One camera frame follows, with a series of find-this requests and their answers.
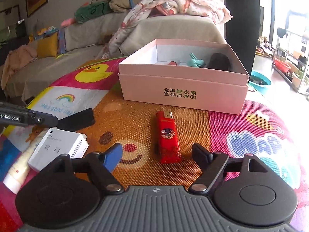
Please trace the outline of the black phone case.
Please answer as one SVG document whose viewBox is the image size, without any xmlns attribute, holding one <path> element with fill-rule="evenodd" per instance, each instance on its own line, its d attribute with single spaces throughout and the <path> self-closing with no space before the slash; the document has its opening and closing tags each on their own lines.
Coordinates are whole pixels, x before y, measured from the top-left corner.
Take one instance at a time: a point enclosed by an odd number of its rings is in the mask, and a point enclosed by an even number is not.
<svg viewBox="0 0 309 232">
<path fill-rule="evenodd" d="M 88 108 L 59 120 L 57 128 L 64 131 L 75 132 L 94 124 L 95 118 L 93 109 Z"/>
</svg>

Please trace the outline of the black cylindrical cup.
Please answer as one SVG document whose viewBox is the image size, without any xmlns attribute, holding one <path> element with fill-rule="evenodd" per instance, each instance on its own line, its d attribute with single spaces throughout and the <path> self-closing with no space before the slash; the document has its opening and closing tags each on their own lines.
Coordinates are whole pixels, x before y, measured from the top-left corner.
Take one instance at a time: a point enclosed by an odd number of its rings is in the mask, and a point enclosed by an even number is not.
<svg viewBox="0 0 309 232">
<path fill-rule="evenodd" d="M 214 70 L 221 70 L 221 71 L 230 71 L 231 70 L 231 63 L 228 57 L 222 53 L 213 53 L 210 57 L 210 61 L 207 64 L 206 68 L 214 69 Z"/>
</svg>

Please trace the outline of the teal plastic clip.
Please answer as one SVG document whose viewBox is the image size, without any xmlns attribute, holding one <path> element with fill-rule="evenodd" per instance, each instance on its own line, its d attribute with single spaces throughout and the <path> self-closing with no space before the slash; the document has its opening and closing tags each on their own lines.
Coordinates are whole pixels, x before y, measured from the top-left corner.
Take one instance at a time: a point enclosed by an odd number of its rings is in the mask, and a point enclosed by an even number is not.
<svg viewBox="0 0 309 232">
<path fill-rule="evenodd" d="M 186 63 L 189 67 L 203 68 L 205 66 L 204 60 L 197 59 L 197 57 L 190 53 L 190 60 Z"/>
</svg>

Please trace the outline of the white adapter box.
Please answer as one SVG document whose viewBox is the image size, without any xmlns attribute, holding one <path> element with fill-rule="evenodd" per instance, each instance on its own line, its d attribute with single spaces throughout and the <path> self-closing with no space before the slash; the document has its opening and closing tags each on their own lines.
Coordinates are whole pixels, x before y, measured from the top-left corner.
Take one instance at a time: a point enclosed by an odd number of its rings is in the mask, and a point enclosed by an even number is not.
<svg viewBox="0 0 309 232">
<path fill-rule="evenodd" d="M 28 166 L 39 172 L 62 154 L 73 159 L 82 158 L 88 149 L 86 138 L 86 134 L 50 128 L 34 150 Z"/>
</svg>

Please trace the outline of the cream lotion tube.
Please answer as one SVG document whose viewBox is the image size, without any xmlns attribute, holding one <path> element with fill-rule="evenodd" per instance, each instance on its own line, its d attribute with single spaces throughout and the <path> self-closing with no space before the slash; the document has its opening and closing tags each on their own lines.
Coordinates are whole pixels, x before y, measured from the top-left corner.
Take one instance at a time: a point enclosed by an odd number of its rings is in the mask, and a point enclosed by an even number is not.
<svg viewBox="0 0 309 232">
<path fill-rule="evenodd" d="M 30 167 L 28 162 L 35 149 L 47 133 L 48 128 L 43 129 L 36 138 L 29 144 L 28 148 L 18 157 L 3 179 L 4 185 L 14 194 L 17 194 L 25 182 Z"/>
</svg>

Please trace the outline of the yellow cushion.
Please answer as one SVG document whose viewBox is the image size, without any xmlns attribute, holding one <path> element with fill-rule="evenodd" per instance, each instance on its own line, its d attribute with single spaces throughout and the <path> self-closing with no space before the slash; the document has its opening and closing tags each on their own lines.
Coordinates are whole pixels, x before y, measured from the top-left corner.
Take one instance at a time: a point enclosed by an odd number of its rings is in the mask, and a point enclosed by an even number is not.
<svg viewBox="0 0 309 232">
<path fill-rule="evenodd" d="M 58 34 L 41 39 L 38 41 L 37 57 L 38 59 L 46 57 L 56 57 L 58 55 Z"/>
</svg>

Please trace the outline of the beige covered sofa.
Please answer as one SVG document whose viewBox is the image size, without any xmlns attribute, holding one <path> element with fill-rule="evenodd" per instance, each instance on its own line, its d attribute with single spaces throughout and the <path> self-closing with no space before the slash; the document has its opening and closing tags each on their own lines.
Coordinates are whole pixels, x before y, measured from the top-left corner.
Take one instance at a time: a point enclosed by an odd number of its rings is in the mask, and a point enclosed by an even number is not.
<svg viewBox="0 0 309 232">
<path fill-rule="evenodd" d="M 111 13 L 66 27 L 64 30 L 66 52 L 61 57 L 46 57 L 27 64 L 8 80 L 1 92 L 5 97 L 20 97 L 23 101 L 37 96 L 55 80 L 74 71 L 85 62 L 96 59 L 124 17 L 124 13 Z M 208 18 L 156 16 L 139 23 L 112 56 L 130 55 L 154 39 L 164 38 L 223 44 L 226 42 L 215 24 Z"/>
</svg>

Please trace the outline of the teal plastic basin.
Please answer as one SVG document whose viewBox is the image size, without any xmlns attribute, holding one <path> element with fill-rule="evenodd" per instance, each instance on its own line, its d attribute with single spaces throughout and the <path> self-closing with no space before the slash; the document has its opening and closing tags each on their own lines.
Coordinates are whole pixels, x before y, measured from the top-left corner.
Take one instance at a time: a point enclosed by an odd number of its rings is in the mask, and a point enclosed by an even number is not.
<svg viewBox="0 0 309 232">
<path fill-rule="evenodd" d="M 268 91 L 272 82 L 265 75 L 252 70 L 249 78 L 249 84 L 253 86 L 261 94 L 265 94 Z"/>
</svg>

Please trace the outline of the pink cardboard box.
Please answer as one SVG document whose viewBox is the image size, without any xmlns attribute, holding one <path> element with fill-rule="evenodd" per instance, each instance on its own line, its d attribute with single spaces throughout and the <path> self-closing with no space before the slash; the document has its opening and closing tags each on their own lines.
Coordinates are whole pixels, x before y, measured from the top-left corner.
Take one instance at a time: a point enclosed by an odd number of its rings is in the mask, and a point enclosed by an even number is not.
<svg viewBox="0 0 309 232">
<path fill-rule="evenodd" d="M 187 66 L 190 53 L 209 62 L 222 53 L 230 71 Z M 179 61 L 179 66 L 169 66 Z M 183 39 L 155 39 L 119 64 L 125 100 L 239 115 L 249 75 L 230 45 Z"/>
</svg>

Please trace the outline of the red plastic basin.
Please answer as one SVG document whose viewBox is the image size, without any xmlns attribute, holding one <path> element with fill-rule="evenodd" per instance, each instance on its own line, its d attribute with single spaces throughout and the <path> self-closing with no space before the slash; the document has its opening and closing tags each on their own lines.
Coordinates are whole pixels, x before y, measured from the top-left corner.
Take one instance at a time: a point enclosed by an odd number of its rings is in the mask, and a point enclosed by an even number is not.
<svg viewBox="0 0 309 232">
<path fill-rule="evenodd" d="M 282 73 L 287 73 L 287 72 L 289 72 L 289 71 L 290 71 L 290 68 L 291 68 L 287 63 L 285 63 L 285 62 L 283 62 L 282 60 L 277 59 L 277 58 L 274 59 L 274 65 L 275 65 L 275 67 L 276 67 L 278 70 L 280 70 Z"/>
</svg>

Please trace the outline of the green plush pillow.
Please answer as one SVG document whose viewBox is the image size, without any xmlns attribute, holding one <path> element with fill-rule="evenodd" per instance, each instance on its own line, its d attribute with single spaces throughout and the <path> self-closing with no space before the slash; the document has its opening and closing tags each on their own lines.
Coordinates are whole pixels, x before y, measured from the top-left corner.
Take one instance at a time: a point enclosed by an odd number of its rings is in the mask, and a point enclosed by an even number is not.
<svg viewBox="0 0 309 232">
<path fill-rule="evenodd" d="M 109 1 L 92 2 L 90 4 L 84 4 L 76 10 L 74 17 L 64 20 L 60 25 L 61 27 L 67 27 L 71 24 L 82 24 L 90 19 L 101 17 L 103 15 L 112 13 Z"/>
</svg>

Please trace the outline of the metal balcony shelf rack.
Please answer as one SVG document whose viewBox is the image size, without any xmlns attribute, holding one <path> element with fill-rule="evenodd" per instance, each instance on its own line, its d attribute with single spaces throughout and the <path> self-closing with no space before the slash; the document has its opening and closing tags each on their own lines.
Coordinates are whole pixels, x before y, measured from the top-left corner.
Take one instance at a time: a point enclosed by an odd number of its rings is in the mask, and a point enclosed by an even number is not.
<svg viewBox="0 0 309 232">
<path fill-rule="evenodd" d="M 275 58 L 287 63 L 290 71 L 282 73 L 278 70 L 274 65 Z M 308 96 L 308 35 L 278 28 L 272 66 L 296 93 Z"/>
</svg>

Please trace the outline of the floral pink blanket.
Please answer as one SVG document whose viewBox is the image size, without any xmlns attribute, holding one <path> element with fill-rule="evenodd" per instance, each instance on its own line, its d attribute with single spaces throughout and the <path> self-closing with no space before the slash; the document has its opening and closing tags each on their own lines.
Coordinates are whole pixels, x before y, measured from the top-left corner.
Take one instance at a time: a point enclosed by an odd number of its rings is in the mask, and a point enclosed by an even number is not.
<svg viewBox="0 0 309 232">
<path fill-rule="evenodd" d="M 155 16 L 175 18 L 179 15 L 205 17 L 215 25 L 225 24 L 232 19 L 230 11 L 220 0 L 142 0 L 125 16 L 117 32 L 103 47 L 99 56 L 111 57 L 143 20 Z"/>
</svg>

